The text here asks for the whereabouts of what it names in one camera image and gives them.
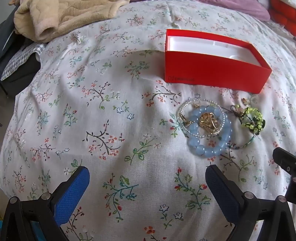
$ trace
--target purple fabric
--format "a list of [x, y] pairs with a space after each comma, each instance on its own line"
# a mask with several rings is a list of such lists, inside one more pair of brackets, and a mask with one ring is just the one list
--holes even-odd
[[257, 0], [198, 0], [202, 3], [247, 13], [261, 21], [270, 20], [268, 11]]

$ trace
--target gray wall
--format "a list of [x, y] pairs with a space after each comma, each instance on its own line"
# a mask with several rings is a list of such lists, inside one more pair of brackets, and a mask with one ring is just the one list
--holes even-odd
[[9, 14], [15, 8], [14, 5], [9, 6], [8, 2], [9, 0], [0, 0], [0, 23], [2, 23], [5, 19], [7, 19]]

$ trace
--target blue gripper pad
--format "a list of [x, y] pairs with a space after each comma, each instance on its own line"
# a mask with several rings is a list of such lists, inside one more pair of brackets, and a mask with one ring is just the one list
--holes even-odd
[[226, 220], [236, 226], [239, 222], [239, 202], [211, 166], [205, 171], [205, 181]]
[[55, 205], [54, 219], [58, 226], [69, 221], [89, 184], [89, 178], [89, 171], [84, 168]]

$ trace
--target floor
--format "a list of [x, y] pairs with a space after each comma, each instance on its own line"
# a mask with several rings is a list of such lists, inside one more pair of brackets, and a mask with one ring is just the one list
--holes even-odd
[[[0, 88], [0, 149], [2, 146], [2, 141], [4, 139], [6, 129], [13, 115], [14, 105], [14, 99], [6, 98], [4, 92]], [[4, 216], [7, 202], [7, 196], [0, 189], [0, 218]]]

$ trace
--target blue flower print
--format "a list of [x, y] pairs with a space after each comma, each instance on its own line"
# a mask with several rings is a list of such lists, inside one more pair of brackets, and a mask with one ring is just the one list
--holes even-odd
[[119, 113], [119, 114], [120, 114], [121, 112], [123, 112], [123, 110], [122, 110], [121, 107], [118, 107], [116, 111], [117, 111], [117, 113]]
[[163, 205], [160, 205], [159, 211], [162, 211], [164, 213], [165, 211], [168, 210], [168, 208], [169, 208], [169, 206], [167, 206], [166, 204], [163, 204]]
[[183, 214], [180, 213], [180, 212], [175, 213], [174, 216], [175, 216], [175, 219], [179, 219], [179, 220], [181, 220], [181, 221], [184, 220], [184, 219], [183, 219]]
[[133, 116], [134, 116], [134, 115], [135, 115], [135, 114], [130, 113], [130, 114], [127, 116], [127, 118], [131, 120], [131, 119], [133, 119]]

